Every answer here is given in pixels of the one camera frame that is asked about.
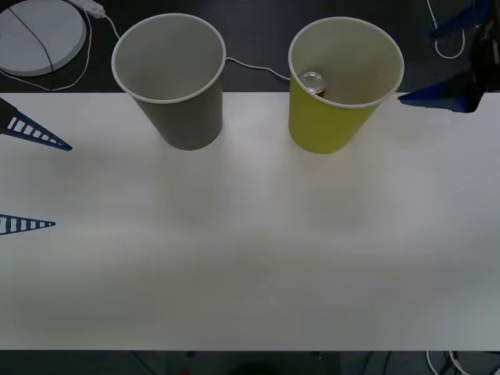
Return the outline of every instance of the cup rim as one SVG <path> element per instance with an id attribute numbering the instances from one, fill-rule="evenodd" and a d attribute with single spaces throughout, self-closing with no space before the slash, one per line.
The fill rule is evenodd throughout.
<path id="1" fill-rule="evenodd" d="M 396 84 L 394 85 L 394 87 L 391 90 L 389 90 L 387 94 L 383 95 L 381 98 L 378 98 L 377 100 L 375 100 L 373 102 L 363 103 L 363 104 L 343 104 L 343 103 L 336 103 L 336 102 L 332 102 L 330 100 L 326 100 L 325 98 L 321 98 L 320 96 L 315 95 L 315 94 L 309 92 L 307 90 L 307 87 L 298 79 L 298 74 L 295 72 L 295 69 L 294 69 L 292 61 L 291 61 L 291 53 L 292 53 L 292 51 L 293 51 L 293 49 L 295 47 L 295 43 L 297 42 L 297 40 L 309 28 L 314 27 L 314 26 L 318 25 L 319 23 L 331 22 L 331 21 L 336 21 L 336 20 L 348 20 L 348 21 L 352 21 L 353 23 L 362 23 L 365 26 L 371 27 L 375 31 L 383 34 L 396 47 L 396 51 L 397 51 L 398 57 L 399 57 L 399 62 L 401 63 L 401 71 L 399 72 L 399 78 L 398 78 L 398 81 L 396 82 Z M 309 95 L 310 97 L 314 98 L 315 100 L 317 100 L 319 102 L 323 102 L 325 104 L 328 104 L 328 105 L 331 105 L 331 106 L 334 106 L 334 107 L 340 107 L 340 108 L 346 108 L 346 109 L 361 109 L 361 108 L 366 108 L 366 107 L 370 107 L 372 105 L 379 104 L 379 103 L 383 102 L 384 100 L 387 100 L 389 97 L 391 97 L 396 92 L 396 90 L 398 90 L 399 85 L 401 84 L 401 82 L 403 80 L 403 76 L 405 74 L 405 60 L 403 58 L 403 54 L 401 52 L 401 49 L 399 49 L 398 44 L 392 38 L 392 36 L 389 35 L 386 31 L 382 30 L 381 28 L 379 28 L 378 26 L 376 26 L 376 25 L 374 25 L 374 24 L 372 24 L 370 22 L 367 22 L 365 20 L 360 20 L 360 19 L 357 19 L 357 18 L 352 18 L 352 17 L 329 17 L 329 18 L 323 18 L 321 20 L 314 21 L 313 23 L 310 23 L 309 25 L 303 27 L 297 33 L 297 35 L 295 35 L 293 41 L 291 42 L 290 48 L 288 50 L 288 67 L 290 68 L 290 74 L 291 74 L 292 79 L 295 79 L 295 82 L 300 86 L 300 88 L 307 95 Z"/>
<path id="2" fill-rule="evenodd" d="M 134 93 L 133 91 L 131 91 L 130 89 L 128 89 L 122 83 L 122 81 L 118 78 L 118 74 L 116 73 L 116 69 L 115 69 L 116 52 L 118 51 L 118 48 L 121 46 L 123 40 L 127 37 L 127 35 L 129 35 L 130 33 L 134 32 L 134 30 L 136 30 L 138 27 L 140 27 L 140 25 L 142 25 L 144 23 L 151 22 L 152 20 L 155 20 L 155 19 L 158 19 L 158 18 L 170 18 L 170 17 L 189 18 L 189 19 L 192 19 L 192 20 L 197 20 L 198 22 L 203 23 L 206 26 L 208 26 L 209 29 L 212 30 L 213 33 L 219 38 L 220 44 L 222 46 L 222 62 L 220 64 L 219 70 L 217 71 L 217 73 L 215 74 L 215 76 L 211 79 L 211 81 L 208 82 L 204 87 L 200 88 L 198 91 L 196 91 L 196 92 L 194 92 L 192 94 L 183 96 L 181 98 L 175 98 L 175 99 L 151 99 L 151 98 L 146 98 L 146 97 L 138 95 L 138 94 Z M 122 37 L 118 40 L 118 42 L 115 45 L 115 48 L 112 51 L 112 56 L 111 56 L 111 71 L 112 71 L 112 75 L 114 76 L 115 81 L 118 83 L 118 85 L 121 87 L 121 89 L 123 91 L 125 91 L 126 93 L 128 93 L 130 96 L 132 96 L 132 98 L 135 98 L 135 99 L 140 100 L 142 102 L 147 102 L 147 103 L 152 103 L 152 104 L 173 104 L 173 103 L 185 102 L 186 100 L 189 100 L 191 98 L 194 98 L 194 97 L 202 94 L 204 91 L 206 91 L 209 88 L 211 88 L 213 86 L 213 84 L 219 79 L 220 75 L 222 74 L 222 72 L 224 70 L 225 64 L 226 64 L 226 45 L 224 44 L 224 40 L 223 40 L 222 36 L 220 35 L 219 31 L 213 25 L 211 25 L 210 23 L 208 23 L 207 21 L 205 21 L 205 20 L 203 20 L 203 19 L 201 19 L 201 18 L 199 18 L 197 16 L 192 16 L 191 14 L 184 14 L 184 13 L 165 13 L 165 14 L 159 14 L 158 16 L 149 17 L 149 18 L 146 18 L 145 20 L 142 20 L 141 22 L 136 23 L 130 29 L 128 29 L 125 32 L 125 34 L 123 34 Z"/>

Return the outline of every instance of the black floor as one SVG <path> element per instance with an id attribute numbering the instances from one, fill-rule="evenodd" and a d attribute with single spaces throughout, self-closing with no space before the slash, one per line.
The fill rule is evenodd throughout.
<path id="1" fill-rule="evenodd" d="M 19 0 L 3 0 L 0 11 Z M 456 14 L 473 0 L 431 0 L 438 19 Z M 444 80 L 468 67 L 468 53 L 445 60 L 434 51 L 428 36 L 431 18 L 426 0 L 100 0 L 122 34 L 137 22 L 160 13 L 190 13 L 214 25 L 226 42 L 227 54 L 256 65 L 289 74 L 288 48 L 293 37 L 312 21 L 330 16 L 360 18 L 386 30 L 405 57 L 401 91 L 411 91 Z M 94 31 L 87 74 L 72 92 L 117 92 L 110 69 L 116 37 L 105 19 L 91 17 Z M 472 34 L 467 34 L 470 46 Z M 440 39 L 442 53 L 454 55 L 461 35 Z M 87 45 L 67 66 L 55 73 L 55 86 L 73 83 L 84 68 Z M 48 87 L 49 77 L 33 82 Z M 288 84 L 269 73 L 229 63 L 223 75 L 225 91 L 287 91 Z M 39 92 L 40 89 L 0 75 L 0 92 Z"/>
<path id="2" fill-rule="evenodd" d="M 367 352 L 198 352 L 189 360 L 185 352 L 138 354 L 147 368 L 131 352 L 0 352 L 0 374 L 183 375 L 188 370 L 189 375 L 383 375 L 388 353 L 375 352 L 369 362 Z M 432 352 L 431 359 L 438 371 L 445 364 L 442 352 Z M 488 375 L 500 366 L 500 355 L 491 353 L 460 352 L 459 360 L 473 375 Z M 392 352 L 385 374 L 432 372 L 423 352 Z"/>

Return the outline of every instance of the can lid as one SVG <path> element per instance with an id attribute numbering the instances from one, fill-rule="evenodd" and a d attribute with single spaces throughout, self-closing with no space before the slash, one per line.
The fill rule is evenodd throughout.
<path id="1" fill-rule="evenodd" d="M 298 79 L 304 84 L 307 88 L 307 91 L 313 94 L 319 94 L 320 92 L 325 91 L 327 86 L 325 85 L 325 81 L 321 77 L 319 73 L 316 72 L 304 72 L 298 75 Z"/>

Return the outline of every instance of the red can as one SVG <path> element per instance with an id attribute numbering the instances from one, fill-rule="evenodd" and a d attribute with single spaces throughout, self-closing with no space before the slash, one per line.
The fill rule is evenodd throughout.
<path id="1" fill-rule="evenodd" d="M 299 74 L 298 79 L 308 92 L 324 98 L 327 86 L 321 74 L 316 72 L 304 72 Z"/>

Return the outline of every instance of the yellow paper cup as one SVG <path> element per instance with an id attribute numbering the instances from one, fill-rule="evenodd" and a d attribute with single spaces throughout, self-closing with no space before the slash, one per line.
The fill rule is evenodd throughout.
<path id="1" fill-rule="evenodd" d="M 404 60 L 394 39 L 379 27 L 348 17 L 304 27 L 288 53 L 291 71 L 290 134 L 317 154 L 344 147 L 378 105 L 399 87 Z M 323 77 L 324 98 L 307 91 L 304 72 Z"/>

